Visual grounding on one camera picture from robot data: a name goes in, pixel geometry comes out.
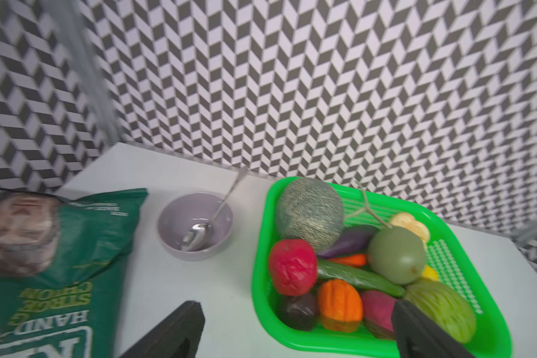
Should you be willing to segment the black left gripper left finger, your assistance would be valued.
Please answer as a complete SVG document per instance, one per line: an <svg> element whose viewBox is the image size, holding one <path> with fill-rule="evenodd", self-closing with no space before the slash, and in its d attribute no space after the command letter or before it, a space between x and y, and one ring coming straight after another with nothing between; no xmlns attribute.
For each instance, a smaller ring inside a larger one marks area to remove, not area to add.
<svg viewBox="0 0 537 358"><path fill-rule="evenodd" d="M121 357L196 357L204 324L201 304L185 301Z"/></svg>

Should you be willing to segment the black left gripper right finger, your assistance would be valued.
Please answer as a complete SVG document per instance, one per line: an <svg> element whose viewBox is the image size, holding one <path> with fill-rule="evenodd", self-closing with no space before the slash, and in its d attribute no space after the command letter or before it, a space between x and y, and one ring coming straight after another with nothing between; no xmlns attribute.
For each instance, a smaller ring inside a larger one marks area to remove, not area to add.
<svg viewBox="0 0 537 358"><path fill-rule="evenodd" d="M392 326L401 358L474 358L461 343L408 301L397 301Z"/></svg>

